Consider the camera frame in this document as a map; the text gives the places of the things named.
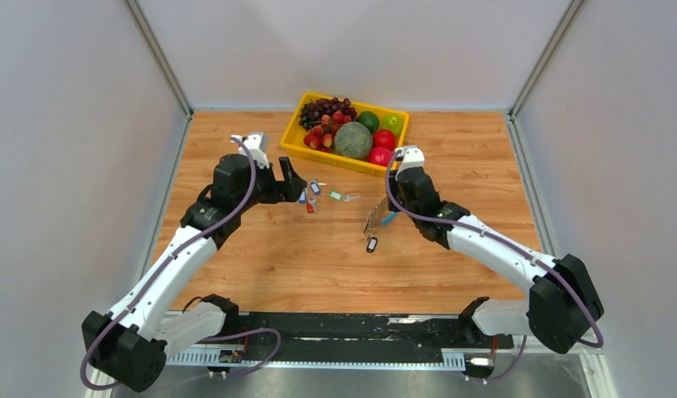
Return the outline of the key with black tag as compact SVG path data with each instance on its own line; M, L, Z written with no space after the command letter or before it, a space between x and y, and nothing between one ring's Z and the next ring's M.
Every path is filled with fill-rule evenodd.
M379 240L376 236L369 236L366 241L365 250L367 253L374 253L375 249L379 243Z

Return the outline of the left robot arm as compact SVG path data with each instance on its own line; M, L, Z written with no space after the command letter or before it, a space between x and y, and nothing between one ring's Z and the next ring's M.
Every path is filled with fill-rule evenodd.
M241 216L256 204L294 203L307 183L287 157L279 158L283 180L258 155L223 156L213 181L186 211L172 241L133 289L107 313L91 312L82 323L86 353L80 379L93 367L114 384L142 392L160 376L168 358L199 342L229 343L247 337L240 330L239 307L209 294L174 318L166 313L196 271L239 228Z

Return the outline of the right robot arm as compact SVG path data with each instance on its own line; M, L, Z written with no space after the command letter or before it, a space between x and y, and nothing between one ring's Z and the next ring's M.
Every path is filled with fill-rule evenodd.
M420 234L477 260L526 293L527 333L548 349L567 353L580 343L601 348L604 307L587 266L577 256L538 252L491 229L465 207L444 201L422 167L385 177L389 209L402 212Z

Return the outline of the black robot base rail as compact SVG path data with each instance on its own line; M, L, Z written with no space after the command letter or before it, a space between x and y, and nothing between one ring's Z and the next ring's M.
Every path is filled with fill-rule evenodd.
M407 369L425 366L492 373L508 337L480 332L471 311L458 315L240 312L226 298L191 299L184 313L216 301L229 315L202 356L212 371L254 366Z

